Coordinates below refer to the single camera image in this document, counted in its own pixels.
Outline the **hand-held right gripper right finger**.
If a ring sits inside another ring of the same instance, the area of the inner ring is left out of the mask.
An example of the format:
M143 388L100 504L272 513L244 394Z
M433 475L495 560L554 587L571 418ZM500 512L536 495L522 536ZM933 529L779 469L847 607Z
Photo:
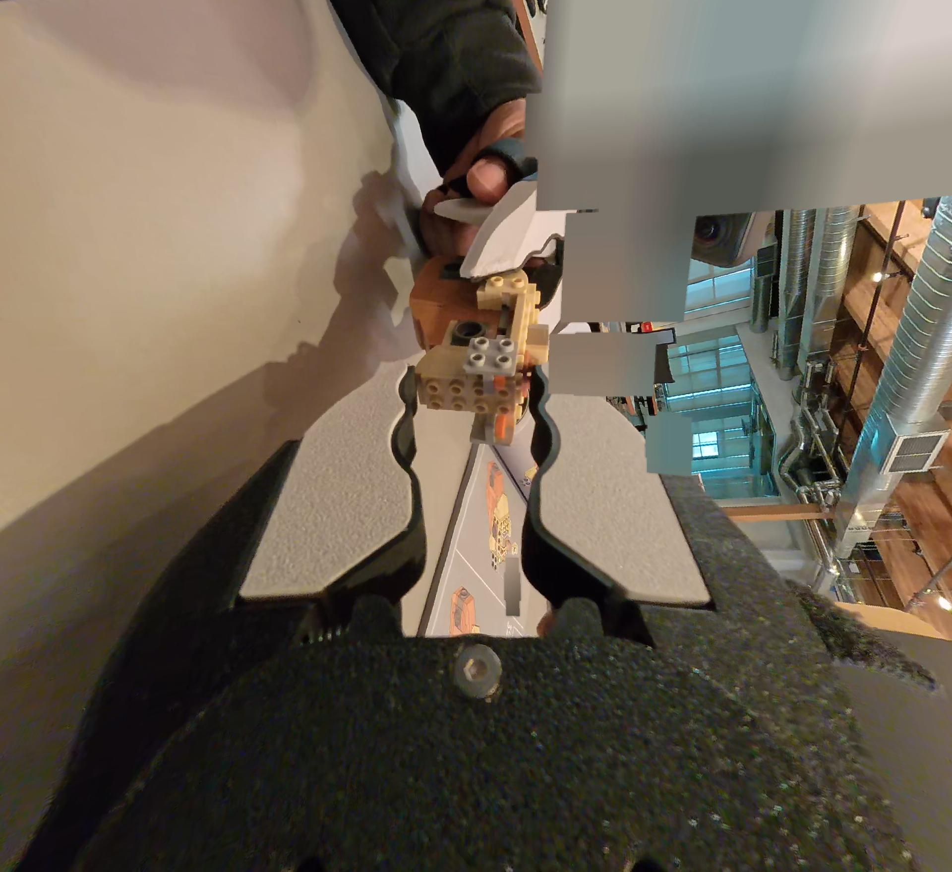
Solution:
M523 567L551 607L588 599L708 608L712 597L642 434L602 397L556 394L549 368L530 389L538 470Z

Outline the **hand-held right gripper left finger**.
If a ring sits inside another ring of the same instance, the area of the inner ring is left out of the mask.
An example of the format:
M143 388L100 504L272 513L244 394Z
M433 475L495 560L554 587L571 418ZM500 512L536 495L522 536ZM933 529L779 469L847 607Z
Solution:
M412 468L412 366L381 366L297 444L240 588L245 601L400 601L422 576L426 541Z

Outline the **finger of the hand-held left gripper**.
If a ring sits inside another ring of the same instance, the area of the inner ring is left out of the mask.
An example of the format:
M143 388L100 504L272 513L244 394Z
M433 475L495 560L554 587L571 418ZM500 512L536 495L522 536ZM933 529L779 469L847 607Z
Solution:
M515 271L538 256L553 237L564 237L566 211L539 211L537 188L510 188L493 206L457 200L457 220L479 224L461 267L465 279L484 279Z

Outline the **tan and brown brick model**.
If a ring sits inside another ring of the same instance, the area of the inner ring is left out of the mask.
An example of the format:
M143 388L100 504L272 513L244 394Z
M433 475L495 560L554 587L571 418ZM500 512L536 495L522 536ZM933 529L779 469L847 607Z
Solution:
M527 413L535 371L549 359L542 312L561 289L554 260L463 276L463 260L429 260L415 280L411 316L423 355L415 368L426 407L473 417L470 439L508 447Z

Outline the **grey brick instruction booklet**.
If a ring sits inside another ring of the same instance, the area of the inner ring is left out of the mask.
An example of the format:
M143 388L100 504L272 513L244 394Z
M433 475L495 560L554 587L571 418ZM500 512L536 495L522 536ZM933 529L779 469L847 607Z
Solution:
M522 566L527 502L494 447L474 445L418 633L533 638L548 611Z

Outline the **person's left forearm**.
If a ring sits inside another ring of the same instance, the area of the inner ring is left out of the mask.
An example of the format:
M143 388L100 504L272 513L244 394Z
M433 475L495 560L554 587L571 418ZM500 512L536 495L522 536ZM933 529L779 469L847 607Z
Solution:
M541 91L511 0L329 0L368 75L445 174L498 107Z

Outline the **grey desk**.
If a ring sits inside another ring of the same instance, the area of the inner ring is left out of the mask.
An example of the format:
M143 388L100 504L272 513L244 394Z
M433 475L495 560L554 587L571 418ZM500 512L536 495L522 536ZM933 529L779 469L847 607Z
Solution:
M2 2L2 667L416 350L431 168L327 0Z

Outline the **person's left hand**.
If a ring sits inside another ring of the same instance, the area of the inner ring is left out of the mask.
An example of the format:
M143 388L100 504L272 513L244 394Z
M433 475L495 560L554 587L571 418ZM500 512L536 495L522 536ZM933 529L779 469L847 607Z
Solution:
M443 184L465 175L475 199L483 204L498 203L508 189L506 165L494 157L476 160L485 148L506 138L522 139L525 135L527 101L524 98L500 105L460 151L446 172ZM443 201L456 198L457 191L432 189L422 201L419 212L419 233L422 246L430 256L458 257L468 253L479 231L478 226L452 221L436 214Z

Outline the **glass window panes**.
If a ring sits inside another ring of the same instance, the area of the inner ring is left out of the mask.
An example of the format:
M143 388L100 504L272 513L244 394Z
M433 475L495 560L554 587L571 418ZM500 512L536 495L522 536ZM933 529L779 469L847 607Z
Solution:
M754 313L755 265L693 265L685 317L669 349L666 410L690 422L691 471L716 499L778 499L775 426L750 365L740 326Z

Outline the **thin silver ventilation duct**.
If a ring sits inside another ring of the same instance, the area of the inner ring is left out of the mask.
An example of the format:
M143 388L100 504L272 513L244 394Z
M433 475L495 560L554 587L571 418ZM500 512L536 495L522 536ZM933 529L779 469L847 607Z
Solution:
M780 215L776 363L790 380L831 349L859 206L784 211Z

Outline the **large silver ventilation duct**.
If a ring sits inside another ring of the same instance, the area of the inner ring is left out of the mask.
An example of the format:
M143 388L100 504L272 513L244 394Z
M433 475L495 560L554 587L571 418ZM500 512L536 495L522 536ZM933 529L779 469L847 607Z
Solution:
M836 558L867 541L904 475L931 467L948 437L951 198L943 197L885 361L834 519Z

